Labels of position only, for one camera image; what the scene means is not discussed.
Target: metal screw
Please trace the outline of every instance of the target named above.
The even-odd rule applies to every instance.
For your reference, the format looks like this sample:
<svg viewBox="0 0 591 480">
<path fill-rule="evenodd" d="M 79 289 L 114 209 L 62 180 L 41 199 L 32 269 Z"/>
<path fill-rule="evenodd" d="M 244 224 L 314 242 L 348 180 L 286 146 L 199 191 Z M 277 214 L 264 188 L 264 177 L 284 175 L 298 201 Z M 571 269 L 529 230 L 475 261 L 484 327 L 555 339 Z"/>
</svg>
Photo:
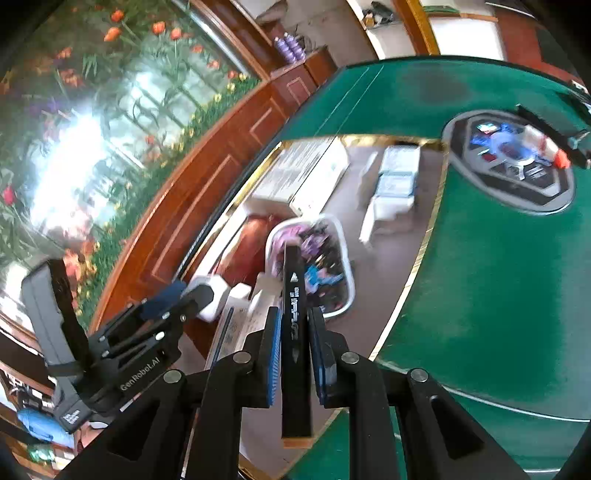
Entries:
<svg viewBox="0 0 591 480">
<path fill-rule="evenodd" d="M 178 370 L 168 370 L 163 378 L 166 383 L 176 383 L 183 377 L 183 374 Z"/>
<path fill-rule="evenodd" d="M 357 355 L 355 352 L 345 352 L 343 355 L 341 355 L 340 359 L 346 364 L 354 365 L 359 362 L 359 355 Z"/>
<path fill-rule="evenodd" d="M 249 354 L 248 352 L 245 352 L 244 350 L 240 351 L 240 352 L 236 352 L 232 359 L 237 363 L 237 364 L 247 364 L 248 362 L 251 361 L 251 354 Z"/>
<path fill-rule="evenodd" d="M 415 382 L 426 382 L 427 378 L 429 378 L 429 374 L 425 372 L 422 368 L 415 368 L 410 372 L 410 378 L 412 378 Z"/>
</svg>

